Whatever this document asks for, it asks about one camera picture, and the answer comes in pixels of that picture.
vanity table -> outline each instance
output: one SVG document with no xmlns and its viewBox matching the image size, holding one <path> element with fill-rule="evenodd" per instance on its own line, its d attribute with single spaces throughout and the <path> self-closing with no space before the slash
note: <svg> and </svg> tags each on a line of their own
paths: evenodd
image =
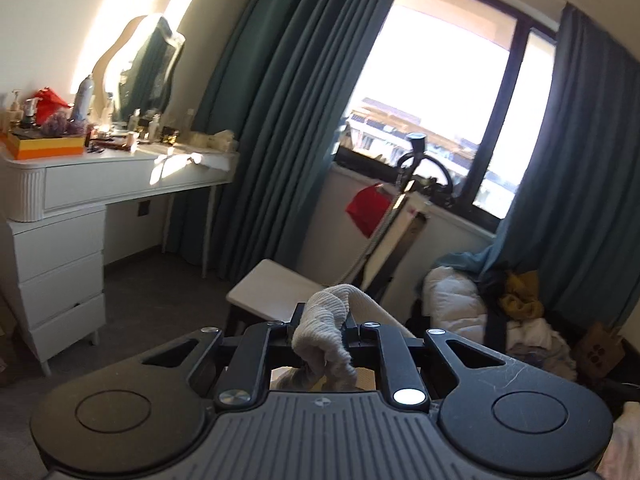
<svg viewBox="0 0 640 480">
<path fill-rule="evenodd" d="M 89 335 L 96 344 L 105 323 L 106 205 L 209 187 L 204 274 L 215 188 L 232 181 L 237 161 L 180 144 L 13 160 L 0 144 L 0 288 L 46 375 L 50 357 Z"/>
</svg>

mirror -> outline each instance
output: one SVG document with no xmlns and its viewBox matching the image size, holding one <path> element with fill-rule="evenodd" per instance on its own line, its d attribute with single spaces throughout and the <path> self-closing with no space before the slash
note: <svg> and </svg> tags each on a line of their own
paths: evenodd
<svg viewBox="0 0 640 480">
<path fill-rule="evenodd" d="M 126 122 L 137 108 L 141 114 L 164 112 L 184 41 L 162 14 L 131 20 L 94 67 L 96 112 L 101 113 L 109 96 L 114 122 Z"/>
</svg>

wall outlet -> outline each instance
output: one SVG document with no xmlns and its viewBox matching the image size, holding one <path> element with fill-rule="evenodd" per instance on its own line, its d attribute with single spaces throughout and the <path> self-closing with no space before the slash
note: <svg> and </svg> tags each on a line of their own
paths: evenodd
<svg viewBox="0 0 640 480">
<path fill-rule="evenodd" d="M 138 202 L 138 216 L 148 215 L 150 207 L 151 207 L 151 200 L 143 200 L 142 202 Z"/>
</svg>

white duvet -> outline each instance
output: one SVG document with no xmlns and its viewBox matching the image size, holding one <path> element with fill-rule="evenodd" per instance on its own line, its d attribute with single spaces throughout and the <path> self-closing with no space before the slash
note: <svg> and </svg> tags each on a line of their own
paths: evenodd
<svg viewBox="0 0 640 480">
<path fill-rule="evenodd" d="M 476 284 L 451 267 L 433 269 L 425 278 L 422 314 L 431 317 L 433 328 L 448 330 L 478 344 L 484 341 L 486 307 Z M 570 357 L 570 348 L 545 319 L 509 321 L 506 336 L 507 354 L 520 360 L 526 360 L 531 353 L 542 354 L 542 362 L 536 366 L 575 381 L 575 362 Z"/>
</svg>

window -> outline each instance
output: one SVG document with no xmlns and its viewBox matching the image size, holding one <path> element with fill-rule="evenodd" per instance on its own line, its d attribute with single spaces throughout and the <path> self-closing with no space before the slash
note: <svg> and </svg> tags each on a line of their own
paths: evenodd
<svg viewBox="0 0 640 480">
<path fill-rule="evenodd" d="M 380 162 L 394 166 L 406 134 L 423 132 L 454 181 L 453 211 L 495 230 L 538 138 L 552 37 L 497 0 L 395 0 L 351 96 L 353 142 L 336 161 L 389 180 Z M 444 182 L 429 161 L 416 173 Z"/>
</svg>

